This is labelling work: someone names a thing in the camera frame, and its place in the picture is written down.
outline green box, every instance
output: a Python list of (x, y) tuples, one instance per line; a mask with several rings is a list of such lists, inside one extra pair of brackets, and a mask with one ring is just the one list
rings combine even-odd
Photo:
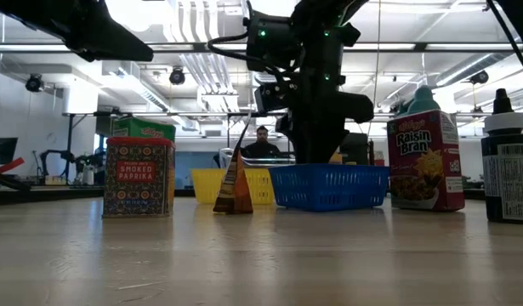
[(165, 138), (174, 142), (176, 127), (172, 124), (129, 117), (114, 120), (112, 135), (122, 137)]

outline raisin bran cereal box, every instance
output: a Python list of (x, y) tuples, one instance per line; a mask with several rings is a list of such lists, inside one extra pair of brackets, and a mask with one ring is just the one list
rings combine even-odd
[(455, 118), (440, 110), (388, 122), (393, 207), (457, 211), (465, 206)]
[(173, 208), (174, 146), (168, 139), (108, 139), (103, 218), (165, 217)]

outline man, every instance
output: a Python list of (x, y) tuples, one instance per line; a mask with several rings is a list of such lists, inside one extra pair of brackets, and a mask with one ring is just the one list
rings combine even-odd
[(269, 130), (264, 126), (259, 127), (258, 140), (251, 145), (247, 145), (246, 148), (242, 150), (244, 157), (268, 158), (274, 157), (280, 153), (278, 147), (273, 144), (269, 144), (267, 138), (269, 138)]

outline black bottle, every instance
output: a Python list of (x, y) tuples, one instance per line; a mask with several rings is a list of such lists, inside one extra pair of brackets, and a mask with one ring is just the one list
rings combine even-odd
[(523, 224), (523, 114), (515, 113), (498, 89), (482, 142), (488, 220)]

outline blue plastic basket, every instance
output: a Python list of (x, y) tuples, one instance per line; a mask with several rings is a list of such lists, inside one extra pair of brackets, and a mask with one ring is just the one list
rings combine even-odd
[(276, 204), (314, 212), (382, 205), (389, 168), (311, 164), (269, 169)]

